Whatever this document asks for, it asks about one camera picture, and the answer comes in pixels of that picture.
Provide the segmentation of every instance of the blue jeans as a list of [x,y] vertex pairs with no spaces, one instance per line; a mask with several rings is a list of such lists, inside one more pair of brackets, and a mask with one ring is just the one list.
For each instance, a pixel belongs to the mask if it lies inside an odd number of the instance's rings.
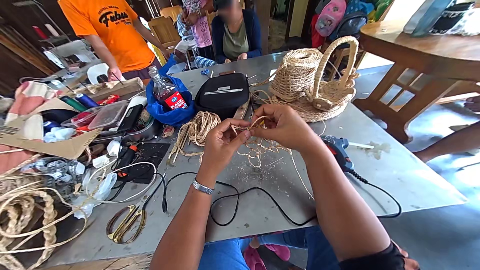
[[[248,247],[251,240],[237,238],[205,244],[198,269],[249,270],[242,251]],[[308,249],[307,270],[340,269],[332,246],[319,226],[259,236],[258,241],[262,245],[275,244]]]

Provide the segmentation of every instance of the gold scissors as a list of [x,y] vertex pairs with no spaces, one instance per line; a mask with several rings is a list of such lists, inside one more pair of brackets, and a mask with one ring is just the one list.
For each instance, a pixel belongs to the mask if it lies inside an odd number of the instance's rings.
[[[156,185],[155,188],[153,188],[154,185],[152,185],[142,196],[138,203],[120,209],[120,211],[118,211],[113,216],[113,218],[110,219],[110,221],[107,223],[107,237],[109,239],[111,239],[117,244],[128,244],[135,240],[135,238],[137,238],[137,236],[140,234],[140,231],[145,226],[145,206],[148,203],[148,200],[152,197],[153,193],[155,193],[155,191],[160,187],[161,183],[162,181],[160,181],[158,184],[154,184]],[[125,218],[120,222],[120,225],[115,230],[112,230],[112,227],[117,221],[117,219],[127,210],[127,216],[125,216]],[[140,224],[138,225],[137,231],[127,241],[123,242],[123,235],[132,227],[132,225],[138,218],[140,218]]]

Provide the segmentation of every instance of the green shirt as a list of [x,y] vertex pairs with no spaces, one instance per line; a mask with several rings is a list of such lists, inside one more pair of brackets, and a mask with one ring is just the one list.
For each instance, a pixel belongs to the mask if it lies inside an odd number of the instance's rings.
[[247,31],[245,30],[245,22],[242,21],[240,28],[236,33],[231,33],[228,25],[225,24],[223,35],[223,52],[225,56],[235,61],[239,55],[248,52]]

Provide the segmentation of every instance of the woven basket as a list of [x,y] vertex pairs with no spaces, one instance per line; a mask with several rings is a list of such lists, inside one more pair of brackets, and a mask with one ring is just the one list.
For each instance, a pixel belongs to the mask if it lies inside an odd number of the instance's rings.
[[[321,81],[328,59],[333,51],[343,43],[350,44],[347,68],[342,71],[339,81]],[[303,69],[305,73],[296,73],[296,80],[290,84],[287,84],[286,81],[291,77],[291,75],[288,75],[291,69],[287,70],[285,67],[290,67],[291,65],[282,61],[280,66],[284,69],[282,69],[281,73],[277,73],[270,87],[270,92],[275,95],[272,98],[273,102],[290,103],[306,122],[322,121],[338,116],[345,110],[345,107],[356,93],[355,88],[353,88],[355,85],[354,79],[358,78],[359,75],[355,73],[353,65],[357,52],[358,41],[354,37],[341,37],[330,44],[325,54],[321,57],[316,71],[310,71],[311,73],[307,74],[306,70]],[[313,63],[310,60],[306,62],[308,65]]]
[[317,49],[296,49],[283,58],[269,87],[272,94],[292,102],[313,90],[322,53]]

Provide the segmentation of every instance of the cardboard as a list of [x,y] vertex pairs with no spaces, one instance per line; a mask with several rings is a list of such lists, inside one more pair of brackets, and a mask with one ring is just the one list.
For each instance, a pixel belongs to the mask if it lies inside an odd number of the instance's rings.
[[[134,78],[123,81],[123,84],[117,84],[113,88],[106,87],[100,89],[94,95],[85,90],[85,94],[93,100],[99,101],[108,98],[112,94],[122,97],[133,93],[133,96],[134,94],[143,91],[143,89],[144,84],[142,80],[140,78]],[[32,127],[36,127],[34,129],[39,129],[43,124],[43,119],[38,117],[37,114],[51,109],[77,111],[60,99],[53,98],[36,108],[30,114],[22,115],[7,123],[5,127],[0,128],[0,144],[50,154],[69,160],[77,159],[84,152],[85,148],[88,147],[88,145],[100,134],[102,129],[95,129],[74,138],[54,143],[45,143],[42,139],[35,139],[36,137],[39,137],[38,134],[39,132],[41,133],[41,131],[32,130]]]
[[24,137],[24,134],[30,133],[26,130],[26,123],[28,120],[32,116],[50,109],[67,109],[75,111],[74,108],[60,99],[53,98],[36,108],[30,114],[22,115],[17,119],[12,120],[6,125],[6,129],[0,129],[0,144],[59,156],[69,160],[77,159],[84,152],[85,148],[98,136],[98,134],[100,134],[101,129],[95,129],[77,137],[54,143],[45,143],[42,140],[32,140]]

